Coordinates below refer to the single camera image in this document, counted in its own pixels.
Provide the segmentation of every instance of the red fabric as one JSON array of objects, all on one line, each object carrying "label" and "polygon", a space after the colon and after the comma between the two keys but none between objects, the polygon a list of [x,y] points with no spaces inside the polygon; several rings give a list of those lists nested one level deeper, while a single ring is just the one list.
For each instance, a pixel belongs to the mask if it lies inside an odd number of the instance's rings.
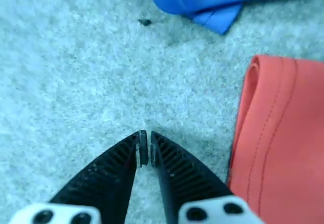
[{"label": "red fabric", "polygon": [[228,184],[266,223],[324,223],[324,63],[253,58]]}]

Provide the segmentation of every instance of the screw hole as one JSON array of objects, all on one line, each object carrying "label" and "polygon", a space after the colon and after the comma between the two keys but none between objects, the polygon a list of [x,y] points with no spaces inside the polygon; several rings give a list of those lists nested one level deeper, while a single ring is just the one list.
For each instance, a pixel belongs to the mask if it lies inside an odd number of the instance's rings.
[{"label": "screw hole", "polygon": [[79,213],[73,217],[71,224],[90,224],[91,216],[87,213]]},{"label": "screw hole", "polygon": [[207,213],[198,207],[191,207],[188,211],[187,211],[187,218],[188,220],[192,220],[192,221],[200,221],[200,220],[206,220],[207,219]]},{"label": "screw hole", "polygon": [[227,203],[224,205],[224,210],[227,214],[241,214],[243,209],[234,203]]},{"label": "screw hole", "polygon": [[52,217],[53,217],[53,212],[51,210],[43,210],[34,217],[33,224],[49,223]]}]

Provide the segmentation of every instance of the small black debris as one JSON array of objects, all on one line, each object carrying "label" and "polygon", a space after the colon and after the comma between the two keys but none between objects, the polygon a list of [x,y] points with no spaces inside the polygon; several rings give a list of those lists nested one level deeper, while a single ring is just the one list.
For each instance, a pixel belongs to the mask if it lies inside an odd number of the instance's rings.
[{"label": "small black debris", "polygon": [[150,25],[150,24],[152,23],[152,21],[149,20],[149,19],[139,19],[138,21],[139,21],[143,26],[148,26],[148,25]]}]

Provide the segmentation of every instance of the gray carpet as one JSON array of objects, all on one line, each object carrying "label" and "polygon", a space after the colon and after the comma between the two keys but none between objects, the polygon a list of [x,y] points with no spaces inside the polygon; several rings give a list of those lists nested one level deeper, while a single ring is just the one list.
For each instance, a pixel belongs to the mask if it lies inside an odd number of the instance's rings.
[{"label": "gray carpet", "polygon": [[[219,36],[152,0],[0,0],[0,223],[139,129],[224,181],[251,57],[324,60],[323,7],[251,2]],[[136,175],[126,223],[165,223],[150,168]]]}]

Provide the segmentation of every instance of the fabric seam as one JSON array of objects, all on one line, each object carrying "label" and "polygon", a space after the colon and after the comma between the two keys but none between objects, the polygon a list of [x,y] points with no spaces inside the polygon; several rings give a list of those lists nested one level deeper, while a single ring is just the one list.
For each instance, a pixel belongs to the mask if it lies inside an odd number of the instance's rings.
[{"label": "fabric seam", "polygon": [[294,91],[295,91],[295,88],[296,88],[296,82],[297,82],[297,73],[298,73],[298,63],[297,61],[294,59],[294,66],[295,66],[295,75],[294,75],[294,82],[293,82],[293,86],[292,86],[292,89],[291,89],[291,94],[290,94],[290,97],[289,99],[287,100],[286,102],[286,105],[283,109],[283,112],[281,114],[281,117],[277,123],[277,126],[271,136],[271,140],[270,140],[270,143],[268,145],[268,149],[266,151],[266,154],[265,154],[265,157],[264,157],[264,162],[263,162],[263,167],[262,167],[262,175],[261,175],[261,189],[260,189],[260,194],[259,194],[259,201],[258,201],[258,214],[260,215],[261,213],[261,199],[262,199],[262,194],[263,194],[263,182],[264,182],[264,177],[265,177],[265,165],[266,165],[266,162],[267,162],[267,158],[268,158],[268,155],[269,155],[269,152],[270,152],[270,148],[271,148],[271,145],[272,145],[272,142],[273,142],[273,139],[279,129],[279,126],[284,118],[284,115],[285,115],[285,112],[293,98],[293,94],[294,94]]},{"label": "fabric seam", "polygon": [[271,115],[273,113],[274,106],[276,105],[279,92],[281,91],[281,86],[282,86],[282,71],[283,70],[280,70],[279,86],[277,88],[277,91],[276,91],[276,94],[275,94],[275,97],[274,97],[274,100],[273,100],[271,109],[269,111],[268,117],[267,117],[267,119],[266,119],[266,121],[265,121],[265,123],[264,123],[264,125],[262,127],[262,130],[261,130],[261,133],[260,133],[260,136],[259,136],[259,139],[258,139],[257,147],[256,147],[256,150],[255,150],[255,153],[254,153],[253,162],[252,162],[252,166],[251,166],[250,173],[249,173],[249,180],[248,180],[248,187],[247,187],[247,202],[249,202],[249,200],[250,200],[250,185],[251,185],[252,172],[253,172],[253,169],[254,169],[254,166],[255,166],[255,162],[256,162],[256,159],[257,159],[257,155],[258,155],[259,149],[260,149],[261,140],[263,139],[265,129],[267,128],[268,122],[269,122],[269,120],[271,118]]}]

